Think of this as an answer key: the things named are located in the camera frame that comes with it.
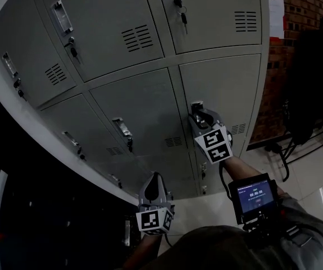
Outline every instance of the person's arm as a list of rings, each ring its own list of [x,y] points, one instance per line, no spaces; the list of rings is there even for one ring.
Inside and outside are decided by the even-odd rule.
[[[229,173],[230,177],[233,180],[240,180],[252,176],[260,175],[261,173],[255,170],[253,167],[249,166],[248,164],[244,163],[238,157],[230,157],[226,159],[224,162],[224,168]],[[282,195],[284,191],[281,188],[277,188],[278,195]]]
[[[140,269],[158,257],[162,235],[145,235],[132,256],[124,263],[123,270]]]

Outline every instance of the black cable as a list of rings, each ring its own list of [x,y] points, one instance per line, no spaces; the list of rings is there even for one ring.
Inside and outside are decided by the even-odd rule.
[[[223,183],[223,186],[225,188],[225,191],[227,192],[227,196],[228,198],[231,200],[231,196],[230,196],[230,192],[229,192],[229,188],[228,186],[225,184],[225,181],[224,181],[224,177],[223,177],[223,164],[222,162],[219,163],[219,176],[220,176],[220,179],[222,180],[222,183]]]
[[[173,245],[169,242],[169,240],[168,240],[168,235],[165,233],[164,234],[164,236],[165,236],[165,240],[166,240],[166,242],[169,244],[169,246],[170,247],[173,247]]]

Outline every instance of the tile floor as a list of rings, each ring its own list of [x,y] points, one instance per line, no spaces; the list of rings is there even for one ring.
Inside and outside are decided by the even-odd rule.
[[[279,143],[286,147],[289,141]],[[291,161],[311,149],[323,144],[323,134],[297,147],[288,158]],[[263,148],[247,151],[242,155],[249,165],[262,173],[267,172],[271,179],[292,197],[297,199],[310,214],[323,220],[323,147],[289,165],[290,177],[283,183],[285,168],[279,155],[266,152]],[[215,195],[174,201],[175,216],[168,235],[171,244],[185,233],[203,226],[231,225],[237,226],[232,202],[225,192]],[[159,254],[169,248],[164,241]]]

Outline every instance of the gray locker door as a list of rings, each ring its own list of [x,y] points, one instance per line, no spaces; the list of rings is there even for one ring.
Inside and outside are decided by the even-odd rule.
[[[167,191],[171,191],[174,199],[198,195],[188,153],[142,156],[138,159],[148,170],[157,171],[163,176]]]
[[[163,57],[147,0],[61,0],[73,31],[63,32],[44,0],[63,44],[75,38],[78,59],[66,50],[84,81]]]
[[[233,154],[240,156],[257,91],[260,55],[219,58],[180,65],[185,95],[190,105],[220,114],[233,134]]]
[[[42,113],[75,153],[79,146],[73,146],[71,140],[79,143],[87,162],[112,163],[128,159],[82,94],[46,108]]]
[[[25,97],[34,107],[75,86],[34,0],[8,0],[0,11],[0,58],[5,66],[6,53],[18,72],[15,78],[21,79]]]
[[[174,0],[163,0],[177,53],[208,48],[260,44],[260,0],[182,0],[187,31]]]
[[[132,133],[135,155],[184,151],[186,142],[167,69],[91,90],[104,114],[122,135],[115,118]]]
[[[95,168],[109,176],[110,180],[130,194],[139,194],[141,187],[149,178],[149,174],[141,169],[136,161],[130,159],[122,163],[96,164]]]
[[[203,153],[197,148],[196,162],[198,164],[198,177],[200,182],[200,192],[203,193],[205,190],[206,195],[215,194],[219,192],[225,192],[225,188],[220,179],[219,175],[219,163],[211,164]],[[228,185],[232,180],[229,174],[223,169],[223,177],[226,185]]]

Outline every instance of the locker vent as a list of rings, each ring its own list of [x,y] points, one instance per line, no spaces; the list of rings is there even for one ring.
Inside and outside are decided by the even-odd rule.
[[[245,132],[245,127],[246,127],[246,124],[240,124],[240,125],[234,125],[232,128],[231,128],[231,133],[233,135],[236,135],[236,134],[242,134]]]
[[[257,13],[235,11],[235,30],[237,32],[256,32],[257,31]]]
[[[115,155],[122,155],[122,154],[123,154],[123,153],[121,152],[121,150],[120,150],[119,148],[117,148],[117,147],[107,148],[106,150],[109,152],[109,154],[110,154],[111,156],[115,156]]]
[[[122,36],[129,52],[153,46],[147,25],[126,30]]]
[[[55,64],[53,67],[49,68],[48,70],[46,70],[45,74],[53,85],[56,85],[59,82],[66,79],[66,76],[64,72],[61,70],[58,63]]]
[[[165,139],[165,143],[167,144],[167,147],[175,147],[175,146],[183,145],[181,137],[167,138]]]

